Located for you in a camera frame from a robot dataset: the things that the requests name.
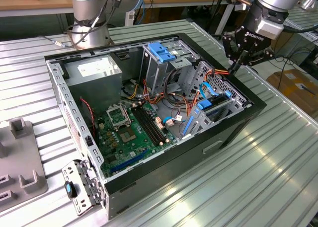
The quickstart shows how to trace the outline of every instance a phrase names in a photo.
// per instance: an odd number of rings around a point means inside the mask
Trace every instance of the blue tab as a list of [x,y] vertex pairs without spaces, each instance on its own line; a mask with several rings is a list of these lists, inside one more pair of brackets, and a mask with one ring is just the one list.
[[189,121],[188,121],[187,125],[185,126],[185,128],[184,128],[184,130],[183,130],[183,132],[182,132],[183,135],[185,135],[185,133],[187,132],[187,130],[188,130],[188,128],[189,128],[189,126],[190,126],[190,124],[191,124],[193,118],[194,118],[193,116],[191,116],[191,117],[189,118]]
[[67,192],[71,192],[71,187],[70,187],[69,184],[66,185],[66,191],[67,191]]
[[175,60],[175,56],[171,55],[167,48],[159,42],[149,44],[148,48],[162,63]]
[[198,102],[197,107],[200,110],[202,110],[202,109],[205,109],[207,107],[210,107],[211,105],[212,105],[212,103],[209,100],[205,99],[205,100],[201,100],[200,102]]
[[232,93],[229,92],[228,90],[226,90],[226,91],[225,91],[225,95],[226,95],[228,98],[230,98],[230,97],[232,96]]

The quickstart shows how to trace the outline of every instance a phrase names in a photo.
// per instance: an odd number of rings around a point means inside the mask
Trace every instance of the sticker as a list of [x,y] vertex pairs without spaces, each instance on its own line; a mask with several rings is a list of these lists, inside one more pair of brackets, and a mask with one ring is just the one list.
[[110,59],[106,57],[100,61],[81,64],[78,66],[78,70],[82,77],[99,73],[106,73],[107,76],[110,76],[118,73],[119,67],[116,64],[112,64]]
[[306,86],[302,83],[298,83],[298,84],[295,84],[299,89],[304,89],[304,87],[306,88]]
[[285,76],[287,76],[288,79],[296,79],[296,76],[292,73],[285,74]]
[[182,116],[181,115],[177,115],[177,117],[175,118],[177,121],[181,121],[182,120]]

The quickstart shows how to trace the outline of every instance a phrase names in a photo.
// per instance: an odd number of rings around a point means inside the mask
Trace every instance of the motherboard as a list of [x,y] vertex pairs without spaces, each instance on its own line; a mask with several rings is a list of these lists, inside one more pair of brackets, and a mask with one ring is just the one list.
[[97,120],[97,141],[105,160],[101,170],[106,176],[114,175],[176,142],[173,134],[161,125],[161,119],[149,103],[119,107],[111,108]]

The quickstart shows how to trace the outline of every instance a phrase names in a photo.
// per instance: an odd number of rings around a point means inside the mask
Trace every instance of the slotted metal table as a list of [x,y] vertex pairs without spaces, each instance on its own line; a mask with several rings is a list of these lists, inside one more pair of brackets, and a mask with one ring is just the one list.
[[[228,66],[222,46],[186,20],[110,30],[115,43],[180,32]],[[237,77],[267,107],[228,147],[109,222],[101,207],[78,217],[61,168],[80,156],[43,59],[68,50],[41,38],[0,42],[0,125],[33,123],[49,185],[0,213],[1,226],[305,226],[318,211],[318,124],[246,67]]]

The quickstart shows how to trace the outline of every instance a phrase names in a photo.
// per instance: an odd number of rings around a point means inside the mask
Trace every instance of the wooden table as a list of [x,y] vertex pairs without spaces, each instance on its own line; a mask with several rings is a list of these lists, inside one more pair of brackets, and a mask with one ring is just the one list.
[[[154,0],[153,7],[212,4],[213,0]],[[150,0],[145,0],[150,7]],[[72,0],[0,0],[0,17],[73,12]]]

